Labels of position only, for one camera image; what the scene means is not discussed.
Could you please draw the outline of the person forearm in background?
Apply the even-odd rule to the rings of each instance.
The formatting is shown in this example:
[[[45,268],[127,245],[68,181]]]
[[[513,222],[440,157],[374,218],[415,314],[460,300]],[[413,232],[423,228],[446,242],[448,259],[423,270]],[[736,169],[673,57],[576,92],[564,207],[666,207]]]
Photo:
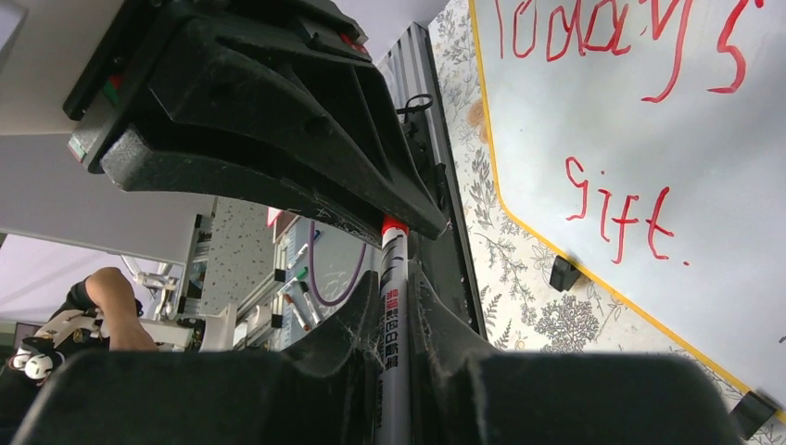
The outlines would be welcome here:
[[[98,269],[85,279],[84,284],[88,297],[103,313],[111,350],[158,350],[138,318],[132,285],[120,269]]]

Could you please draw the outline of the yellow framed whiteboard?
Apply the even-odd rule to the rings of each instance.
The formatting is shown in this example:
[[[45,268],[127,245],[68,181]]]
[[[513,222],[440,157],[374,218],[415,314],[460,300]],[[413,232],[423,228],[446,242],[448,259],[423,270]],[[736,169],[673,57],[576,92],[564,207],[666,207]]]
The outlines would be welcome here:
[[[474,1],[517,224],[743,391],[785,403],[785,5]]]

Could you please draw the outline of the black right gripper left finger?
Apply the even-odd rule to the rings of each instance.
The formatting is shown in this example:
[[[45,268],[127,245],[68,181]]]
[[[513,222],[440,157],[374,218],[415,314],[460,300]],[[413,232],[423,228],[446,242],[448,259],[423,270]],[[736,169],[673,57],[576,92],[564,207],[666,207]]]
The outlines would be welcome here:
[[[370,444],[379,278],[278,352],[90,351],[56,371],[17,444]]]

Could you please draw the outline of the white red whiteboard marker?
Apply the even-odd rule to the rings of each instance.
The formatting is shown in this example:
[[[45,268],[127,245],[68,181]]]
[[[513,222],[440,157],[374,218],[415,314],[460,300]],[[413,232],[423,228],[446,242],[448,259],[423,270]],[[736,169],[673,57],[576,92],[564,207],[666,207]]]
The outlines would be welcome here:
[[[376,444],[412,442],[408,321],[408,234],[403,223],[386,216],[382,225],[382,263]]]

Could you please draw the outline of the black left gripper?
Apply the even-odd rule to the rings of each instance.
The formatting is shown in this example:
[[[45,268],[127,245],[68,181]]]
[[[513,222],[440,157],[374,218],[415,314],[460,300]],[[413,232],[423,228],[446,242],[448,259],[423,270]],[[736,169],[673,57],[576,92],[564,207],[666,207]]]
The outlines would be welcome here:
[[[370,63],[308,48],[255,23],[297,22],[306,41],[369,61],[368,37],[332,1],[124,1],[63,104],[75,133],[150,79],[161,112],[131,124],[101,167],[127,192],[229,197],[287,210],[372,246],[403,200],[391,156],[406,149],[386,82]]]

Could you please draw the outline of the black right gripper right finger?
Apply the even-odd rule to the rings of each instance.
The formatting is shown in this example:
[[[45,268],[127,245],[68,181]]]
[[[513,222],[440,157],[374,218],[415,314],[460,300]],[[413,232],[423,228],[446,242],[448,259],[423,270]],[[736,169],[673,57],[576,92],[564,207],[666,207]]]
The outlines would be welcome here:
[[[418,444],[737,444],[714,385],[673,355],[503,352],[409,271]]]

